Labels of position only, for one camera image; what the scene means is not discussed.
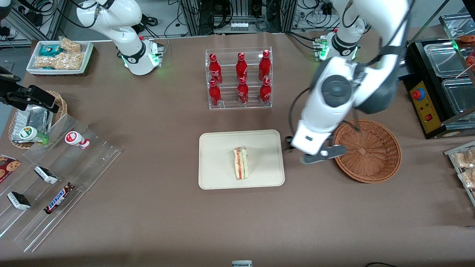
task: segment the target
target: brown wicker basket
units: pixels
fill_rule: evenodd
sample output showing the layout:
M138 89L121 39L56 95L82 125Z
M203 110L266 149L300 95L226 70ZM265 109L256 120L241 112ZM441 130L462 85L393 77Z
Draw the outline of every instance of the brown wicker basket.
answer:
M401 166L401 147L396 137L382 124L371 120L351 121L359 128L342 124L335 131L335 144L346 146L347 153L336 158L339 167L351 178L378 183L390 179Z
M64 114L67 113L67 104L64 101L64 99L61 97L60 94L54 92L54 91L47 91L50 93L52 96L54 96L55 99L55 104L59 106L58 112L54 115L53 117L53 122L52 125L55 124ZM13 126L15 125L15 116L13 116L13 119L11 120L10 126L8 128L8 137L10 138L10 142L21 149L28 149L30 148L34 143L15 143L11 140L11 133L13 132Z

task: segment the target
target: acrylic display stand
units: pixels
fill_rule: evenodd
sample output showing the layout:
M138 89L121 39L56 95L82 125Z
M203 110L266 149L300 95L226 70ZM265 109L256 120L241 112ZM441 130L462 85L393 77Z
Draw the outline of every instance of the acrylic display stand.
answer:
M259 81L259 63L262 58L262 51L265 49L270 51L270 60L272 62L270 68L269 78L271 81L272 91L273 76L272 68L274 63L272 61L272 47L259 47L259 48L225 48L225 49L206 49L205 54L205 72L206 72L206 84L208 88L208 105L209 109L240 109L240 108L271 108L272 96L268 104L262 105L259 103L259 93L262 86L262 81ZM238 53L243 52L246 56L247 63L247 86L249 87L249 101L243 105L238 102L237 91L237 77L236 77L236 63L238 62ZM221 98L223 104L221 106L213 106L211 103L211 97L209 96L209 80L211 80L211 74L209 73L209 55L216 54L219 64L221 65L221 71L223 75L223 83L219 85L221 89Z
M69 131L82 134L89 139L90 146L81 150L67 144L64 137ZM22 161L22 164L30 166L23 173L13 172L0 184L0 235L16 236L15 243L25 252L33 252L41 244L120 154L68 114L46 134L50 136L46 146L35 144L23 154L31 162ZM59 180L55 184L43 181L33 170L36 166L49 169ZM76 187L51 214L46 214L43 209L68 182ZM7 198L10 191L24 194L31 208L26 211L14 208Z

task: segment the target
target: red bottle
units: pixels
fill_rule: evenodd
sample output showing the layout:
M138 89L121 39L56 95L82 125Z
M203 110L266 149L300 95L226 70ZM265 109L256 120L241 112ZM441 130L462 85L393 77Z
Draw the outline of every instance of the red bottle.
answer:
M246 77L239 77L238 79L238 87L237 87L237 101L240 104L247 104L247 101L249 99L249 87L246 84Z
M270 79L264 78L263 84L261 86L261 92L259 95L259 103L262 105L267 105L270 102L272 88L270 87Z
M209 96L211 97L211 104L213 104L213 106L221 106L223 104L221 91L216 85L216 80L214 79L209 81Z
M223 74L221 73L221 65L216 60L215 54L209 55L209 73L211 74L211 78L215 79L219 84L223 83Z
M239 81L239 78L244 77L247 79L247 63L244 60L244 53L239 52L237 54L237 64L236 64L236 78Z
M270 52L269 50L264 50L262 52L262 59L261 59L261 62L259 63L259 81L262 81L264 80L264 78L269 78L269 74L270 74L270 66L271 66L271 62L270 62Z

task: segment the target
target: red emergency stop button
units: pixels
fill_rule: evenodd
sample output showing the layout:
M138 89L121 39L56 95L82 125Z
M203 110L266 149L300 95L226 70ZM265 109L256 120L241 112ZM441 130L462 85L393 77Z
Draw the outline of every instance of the red emergency stop button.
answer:
M412 96L413 99L415 99L417 101L421 101L426 96L426 92L424 92L424 89L419 88L419 89L415 90L414 92L412 92L411 96Z

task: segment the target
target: brown tablecloth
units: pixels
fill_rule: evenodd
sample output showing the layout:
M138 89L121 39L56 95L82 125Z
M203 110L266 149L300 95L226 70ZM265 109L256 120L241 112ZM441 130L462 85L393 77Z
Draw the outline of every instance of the brown tablecloth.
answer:
M365 35L361 60L378 39ZM207 48L272 46L270 110L208 110ZM284 34L170 40L163 67L134 76L113 43L95 43L86 77L34 77L59 92L69 113L123 152L34 253L0 239L6 266L473 266L472 206L443 152L472 138L424 140L401 84L386 111L361 117L387 126L402 147L388 182L362 184L334 161L302 165L284 153L280 187L204 191L198 186L199 137L208 132L276 129L289 135L291 101L313 77L313 52ZM305 100L299 101L295 121ZM1 152L23 150L0 140Z

